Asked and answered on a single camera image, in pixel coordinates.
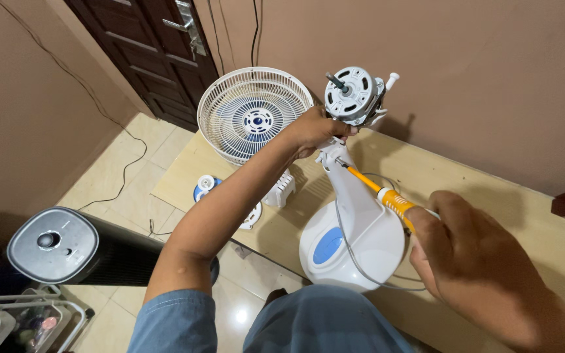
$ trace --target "screwdriver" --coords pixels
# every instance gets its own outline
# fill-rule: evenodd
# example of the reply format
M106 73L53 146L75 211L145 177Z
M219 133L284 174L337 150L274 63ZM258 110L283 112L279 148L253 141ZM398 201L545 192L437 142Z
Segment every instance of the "screwdriver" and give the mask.
M352 168L348 164L343 163L343 161L339 157L335 158L334 161L341 164L341 166L346 168L352 175L359 178L361 181L365 183L365 185L369 186L370 189L374 190L377 193L376 199L378 201L381 201L381 204L385 205L390 210L394 211L398 215L398 217L400 217L404 221L404 224L409 229L411 229L413 233L416 232L415 229L413 228L413 224L411 224L411 221L409 221L406 217L404 217L404 212L410 209L411 207L417 206L416 204L402 197L399 193L396 192L396 190L394 190L391 187L381 188L378 184L368 179L367 176L363 175L355 168ZM427 210L428 213L433 215L433 217L440 219L437 213L429 209L425 209L425 210Z

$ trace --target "blue shirt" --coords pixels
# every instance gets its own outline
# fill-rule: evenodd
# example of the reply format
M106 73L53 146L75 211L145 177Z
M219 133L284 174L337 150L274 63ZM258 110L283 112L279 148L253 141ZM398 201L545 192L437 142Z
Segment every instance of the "blue shirt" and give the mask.
M128 353L216 352L215 301L176 290L140 310ZM272 301L256 317L244 352L412 352L364 296L311 285Z

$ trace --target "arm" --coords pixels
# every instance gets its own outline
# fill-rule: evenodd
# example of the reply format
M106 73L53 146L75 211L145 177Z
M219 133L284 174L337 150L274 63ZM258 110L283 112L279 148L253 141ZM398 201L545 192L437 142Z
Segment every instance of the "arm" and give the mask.
M158 258L144 303L179 289L211 294L210 261L289 165L312 155L315 146L333 135L356 133L356 127L327 119L318 107L289 124L186 213Z
M409 258L428 291L518 351L565 352L565 303L544 284L518 241L451 192L406 212L416 229Z

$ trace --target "door lock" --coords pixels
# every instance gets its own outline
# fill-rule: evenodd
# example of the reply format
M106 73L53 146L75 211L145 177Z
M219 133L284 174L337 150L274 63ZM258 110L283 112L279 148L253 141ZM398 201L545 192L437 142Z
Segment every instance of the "door lock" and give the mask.
M206 56L206 50L204 49L204 44L202 43L200 32L195 25L195 20L193 20L193 15L191 14L191 4L185 3L180 0L175 0L176 7L182 16L183 25L179 25L176 22L163 20L163 23L167 27L175 28L179 31L189 33L191 37L191 42L189 46L191 47L191 52L193 53L193 61L195 61L195 53Z

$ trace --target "tiled floor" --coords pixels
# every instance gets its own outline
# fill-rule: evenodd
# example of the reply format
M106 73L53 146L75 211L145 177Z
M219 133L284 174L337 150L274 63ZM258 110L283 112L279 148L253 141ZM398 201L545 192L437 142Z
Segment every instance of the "tiled floor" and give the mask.
M171 232L184 212L150 195L165 170L193 136L164 121L139 114L128 125L133 136L147 143L143 159L126 170L126 184L113 201L82 209L96 217L147 236L149 220L156 233ZM123 181L123 167L140 157L144 146L122 132L91 168L63 197L59 205L77 209L94 200L114 197ZM158 236L166 241L169 236ZM220 277L213 286L216 302L218 352L240 352L243 340L267 295L274 289L300 289L299 276L259 255L244 260L226 244L219 253ZM120 353L128 348L145 288L67 285L65 293L93 308L95 317L73 346L76 353Z

